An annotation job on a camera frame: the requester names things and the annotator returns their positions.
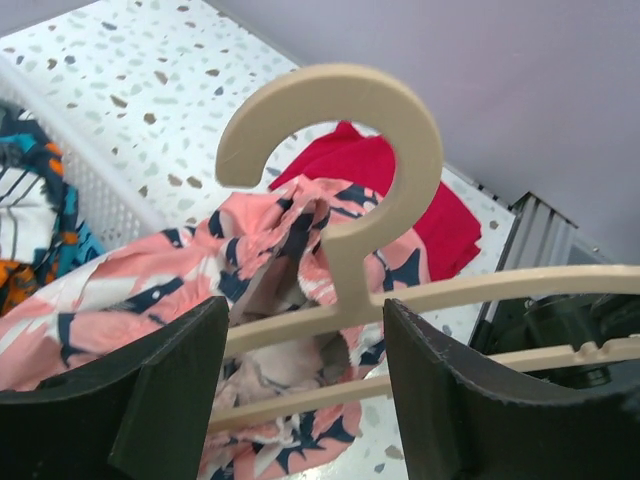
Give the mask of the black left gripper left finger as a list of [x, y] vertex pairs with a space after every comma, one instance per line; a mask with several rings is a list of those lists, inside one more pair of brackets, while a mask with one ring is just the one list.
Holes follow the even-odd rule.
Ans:
[[212, 297], [33, 391], [2, 392], [2, 478], [196, 478], [227, 332], [227, 302]]

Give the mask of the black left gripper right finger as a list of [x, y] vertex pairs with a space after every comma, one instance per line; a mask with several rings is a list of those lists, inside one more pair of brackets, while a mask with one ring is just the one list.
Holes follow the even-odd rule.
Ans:
[[636, 479], [639, 385], [574, 390], [501, 365], [396, 299], [383, 306], [411, 479]]

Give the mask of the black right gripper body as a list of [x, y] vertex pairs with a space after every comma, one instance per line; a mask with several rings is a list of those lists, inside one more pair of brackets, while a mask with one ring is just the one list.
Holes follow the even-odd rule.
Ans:
[[[639, 297], [623, 294], [550, 295], [491, 302], [481, 309], [470, 346], [486, 355], [608, 340], [639, 332]], [[532, 377], [571, 389], [612, 391], [639, 381], [639, 362], [532, 371]]]

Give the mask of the pink patterned shorts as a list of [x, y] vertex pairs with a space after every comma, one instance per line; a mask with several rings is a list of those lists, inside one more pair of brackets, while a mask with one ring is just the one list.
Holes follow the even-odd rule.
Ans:
[[[222, 297], [228, 329], [313, 306], [300, 258], [310, 213], [283, 225], [289, 198], [231, 195], [195, 227], [167, 229], [94, 259], [1, 319], [1, 394], [29, 392]], [[380, 321], [223, 354], [211, 414], [364, 377], [385, 350]], [[334, 460], [354, 441], [360, 406], [208, 429], [194, 479], [274, 479]]]

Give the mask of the beige hanger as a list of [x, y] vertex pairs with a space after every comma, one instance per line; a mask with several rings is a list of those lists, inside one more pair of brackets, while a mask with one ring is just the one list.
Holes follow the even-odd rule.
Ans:
[[378, 196], [360, 183], [302, 175], [282, 186], [281, 194], [291, 201], [284, 226], [311, 214], [300, 282], [314, 304], [232, 328], [227, 356], [377, 323], [383, 302], [392, 296], [424, 313], [535, 294], [638, 292], [635, 266], [529, 268], [420, 284], [426, 270], [421, 249], [379, 258], [378, 251], [407, 233], [430, 205], [441, 180], [443, 148], [435, 121], [417, 95], [370, 67], [303, 67], [257, 90], [224, 130], [217, 181], [229, 188], [255, 186], [268, 156], [287, 136], [332, 120], [358, 122], [386, 138], [396, 160], [390, 189]]

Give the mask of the blue orange patterned garment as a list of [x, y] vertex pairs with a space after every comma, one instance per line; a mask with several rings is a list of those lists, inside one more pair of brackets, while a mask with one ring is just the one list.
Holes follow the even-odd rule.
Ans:
[[1, 102], [1, 313], [105, 253], [64, 180], [63, 153], [31, 112]]

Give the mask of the white plastic basket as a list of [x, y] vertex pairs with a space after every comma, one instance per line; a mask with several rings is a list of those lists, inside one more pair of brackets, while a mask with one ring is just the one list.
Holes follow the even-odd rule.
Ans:
[[30, 110], [63, 152], [65, 180], [77, 188], [79, 215], [108, 250], [167, 227], [103, 154], [63, 111], [7, 59], [1, 60], [1, 97]]

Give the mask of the aluminium table frame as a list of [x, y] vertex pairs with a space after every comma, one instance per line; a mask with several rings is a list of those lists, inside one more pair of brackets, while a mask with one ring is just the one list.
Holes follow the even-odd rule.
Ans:
[[[617, 264], [608, 251], [601, 251], [578, 227], [532, 193], [515, 202], [516, 214], [497, 269], [525, 269], [562, 265]], [[568, 318], [585, 325], [583, 337], [600, 344], [609, 336], [620, 336], [639, 323], [628, 309], [639, 299], [615, 295], [547, 295], [493, 301], [483, 304], [470, 345], [484, 353], [534, 348], [540, 344], [532, 325], [550, 319]]]

